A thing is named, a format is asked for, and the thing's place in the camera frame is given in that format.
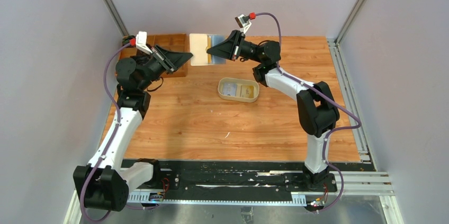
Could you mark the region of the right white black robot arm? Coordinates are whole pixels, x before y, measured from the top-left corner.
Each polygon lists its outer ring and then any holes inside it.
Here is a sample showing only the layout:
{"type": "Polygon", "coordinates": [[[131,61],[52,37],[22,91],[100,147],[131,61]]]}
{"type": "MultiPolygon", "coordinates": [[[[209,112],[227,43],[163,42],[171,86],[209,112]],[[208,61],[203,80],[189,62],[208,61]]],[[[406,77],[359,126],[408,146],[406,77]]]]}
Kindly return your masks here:
{"type": "Polygon", "coordinates": [[[246,41],[245,37],[241,31],[233,30],[225,40],[208,48],[207,53],[227,60],[257,62],[253,68],[255,81],[296,101],[300,126],[308,135],[302,183],[307,190],[315,191],[323,185],[329,173],[328,146],[324,136],[335,128],[339,120],[330,88],[325,82],[303,81],[282,69],[279,66],[281,44],[278,41],[265,40],[255,44],[246,41]]]}

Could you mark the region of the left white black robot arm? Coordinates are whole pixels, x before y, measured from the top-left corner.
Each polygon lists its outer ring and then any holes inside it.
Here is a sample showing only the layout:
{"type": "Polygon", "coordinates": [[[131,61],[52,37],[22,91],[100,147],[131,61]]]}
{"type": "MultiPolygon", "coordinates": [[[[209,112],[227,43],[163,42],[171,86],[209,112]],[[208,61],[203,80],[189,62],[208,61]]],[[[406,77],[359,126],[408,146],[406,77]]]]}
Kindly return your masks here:
{"type": "Polygon", "coordinates": [[[159,46],[140,51],[140,55],[116,63],[118,97],[108,94],[116,108],[114,120],[88,164],[74,170],[73,179],[83,214],[87,208],[108,213],[121,211],[127,205],[129,194],[143,184],[150,189],[160,185],[168,188],[168,179],[163,177],[156,159],[139,159],[124,171],[121,165],[130,140],[149,109],[148,86],[161,80],[164,73],[176,72],[193,54],[159,46]]]}

